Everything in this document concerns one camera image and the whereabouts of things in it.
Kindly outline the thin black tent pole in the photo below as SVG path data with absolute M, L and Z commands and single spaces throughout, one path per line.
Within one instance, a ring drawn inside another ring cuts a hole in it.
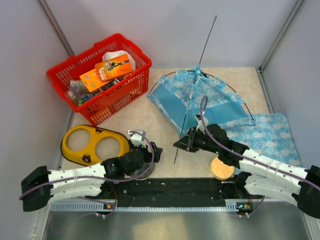
M 213 23 L 212 23 L 212 25 L 211 25 L 211 28 L 210 28 L 210 30 L 209 30 L 208 36 L 207 36 L 207 38 L 206 38 L 206 41 L 205 41 L 205 44 L 204 44 L 204 47 L 203 47 L 203 49 L 202 49 L 202 53 L 201 53 L 201 56 L 200 56 L 200 59 L 199 59 L 199 62 L 198 62 L 198 67 L 199 67 L 200 64 L 202 63 L 202 59 L 203 59 L 203 56 L 204 56 L 204 54 L 205 54 L 205 50 L 206 50 L 206 48 L 207 48 L 207 44 L 208 44 L 208 41 L 209 41 L 209 39 L 210 39 L 212 30 L 213 30 L 213 28 L 214 28 L 214 26 L 215 26 L 217 17 L 218 17 L 218 15 L 215 15 L 214 20 L 213 20 Z M 193 84 L 192 84 L 192 86 L 195 84 L 196 79 L 197 79 L 197 77 L 196 77 L 196 75 L 195 75 L 195 77 L 194 77 L 194 79 L 193 79 Z M 180 132 L 180 135 L 179 135 L 179 140 L 180 140 L 180 139 L 182 138 L 182 136 L 183 136 L 183 130 L 184 130 L 184 126 L 185 126 L 185 123 L 186 123 L 186 118 L 187 118 L 187 113 L 188 113 L 188 107 L 189 107 L 189 105 L 190 105 L 190 102 L 191 102 L 191 97 L 189 96 L 188 104 L 187 104 L 186 111 L 185 111 L 184 118 L 183 118 L 183 123 L 182 123 L 182 127 L 181 127 L 181 132 Z M 173 162 L 174 165 L 176 164 L 178 152 L 179 152 L 179 149 L 176 148 L 175 157 L 174 157 L 174 162 Z

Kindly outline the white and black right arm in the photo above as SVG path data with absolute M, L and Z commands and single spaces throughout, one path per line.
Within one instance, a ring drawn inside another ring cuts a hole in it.
M 215 153 L 224 164 L 240 169 L 233 185 L 233 192 L 239 198 L 271 197 L 290 203 L 313 218 L 320 217 L 318 166 L 307 169 L 266 157 L 229 139 L 217 124 L 210 124 L 204 130 L 191 127 L 173 146 L 191 153 L 199 150 Z

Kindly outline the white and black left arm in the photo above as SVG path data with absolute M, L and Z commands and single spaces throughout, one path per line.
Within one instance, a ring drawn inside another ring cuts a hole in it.
M 37 167 L 21 181 L 24 212 L 33 212 L 56 201 L 76 197 L 109 198 L 114 191 L 111 183 L 137 180 L 134 173 L 144 165 L 151 167 L 161 159 L 163 149 L 155 142 L 135 146 L 120 157 L 113 157 L 94 165 L 70 170 L 49 170 Z

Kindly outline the stainless steel pet bowl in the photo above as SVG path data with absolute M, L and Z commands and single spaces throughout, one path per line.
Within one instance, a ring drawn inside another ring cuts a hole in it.
M 151 176 L 151 174 L 155 170 L 155 165 L 156 164 L 154 162 L 153 163 L 145 162 L 141 168 L 139 168 L 132 174 L 131 177 L 139 181 L 145 180 Z

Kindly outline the blue patterned tent mat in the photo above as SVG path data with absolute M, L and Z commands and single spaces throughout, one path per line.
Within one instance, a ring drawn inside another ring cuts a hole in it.
M 253 114 L 250 125 L 222 125 L 229 139 L 256 152 L 295 167 L 301 167 L 289 122 L 283 113 Z

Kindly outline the orange round lid jar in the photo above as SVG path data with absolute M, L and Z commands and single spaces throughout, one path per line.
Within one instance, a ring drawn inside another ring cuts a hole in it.
M 234 175 L 235 167 L 224 164 L 218 157 L 215 157 L 211 162 L 211 171 L 216 179 L 224 181 Z

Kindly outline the red plastic shopping basket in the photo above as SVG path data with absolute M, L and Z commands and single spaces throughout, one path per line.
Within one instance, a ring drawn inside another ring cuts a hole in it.
M 116 85 L 92 97 L 80 106 L 67 96 L 71 80 L 79 80 L 80 75 L 92 70 L 106 52 L 124 50 L 135 61 L 136 70 Z M 97 126 L 120 109 L 147 92 L 149 70 L 152 61 L 132 41 L 120 33 L 115 33 L 97 42 L 88 50 L 67 58 L 47 70 L 55 91 L 65 100 L 72 110 L 83 115 L 91 125 Z

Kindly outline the black instant noodle cup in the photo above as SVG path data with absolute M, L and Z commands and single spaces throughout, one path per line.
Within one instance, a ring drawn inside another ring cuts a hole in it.
M 103 85 L 101 87 L 102 91 L 106 91 L 107 89 L 117 85 L 118 83 L 120 83 L 123 80 L 123 78 L 119 79 L 119 78 L 115 78 L 113 80 L 111 80 L 110 82 L 108 82 L 107 84 Z

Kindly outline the blue green scouring pad pack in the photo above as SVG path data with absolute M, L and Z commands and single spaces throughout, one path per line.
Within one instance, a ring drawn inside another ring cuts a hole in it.
M 81 98 L 80 100 L 78 100 L 78 106 L 83 105 L 84 103 L 86 103 L 90 99 L 91 99 L 91 97 L 89 97 L 89 96 L 85 96 L 85 97 Z

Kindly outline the clear plastic bottle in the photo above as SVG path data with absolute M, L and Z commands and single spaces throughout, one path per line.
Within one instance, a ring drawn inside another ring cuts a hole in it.
M 79 85 L 70 85 L 66 91 L 66 96 L 73 102 L 77 103 L 86 96 L 86 93 Z

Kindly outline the orange Scrub Daddy sponge pack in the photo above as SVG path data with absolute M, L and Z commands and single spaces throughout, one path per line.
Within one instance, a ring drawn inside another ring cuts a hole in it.
M 79 78 L 90 93 L 98 90 L 109 82 L 101 81 L 95 69 L 80 75 Z

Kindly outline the orange Gillette razor box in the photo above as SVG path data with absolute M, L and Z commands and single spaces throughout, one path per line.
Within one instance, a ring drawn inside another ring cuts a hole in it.
M 109 60 L 95 64 L 96 74 L 101 82 L 131 74 L 134 69 L 127 54 L 123 54 Z

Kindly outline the white plastic bag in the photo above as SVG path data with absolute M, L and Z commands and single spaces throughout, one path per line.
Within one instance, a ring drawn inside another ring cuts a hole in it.
M 125 50 L 108 51 L 103 55 L 102 60 L 103 61 L 108 61 L 110 59 L 113 59 L 113 58 L 116 58 L 116 57 L 119 57 L 119 56 L 122 56 L 122 55 L 127 55 L 128 60 L 129 60 L 129 62 L 131 64 L 131 66 L 132 66 L 132 69 L 135 71 L 136 70 L 136 62 L 133 59 L 133 57 Z

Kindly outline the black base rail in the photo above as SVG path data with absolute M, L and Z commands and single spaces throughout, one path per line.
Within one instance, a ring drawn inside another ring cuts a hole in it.
M 229 181 L 216 178 L 148 178 L 104 183 L 91 199 L 117 199 L 119 207 L 223 207 L 228 199 L 249 199 L 249 193 Z

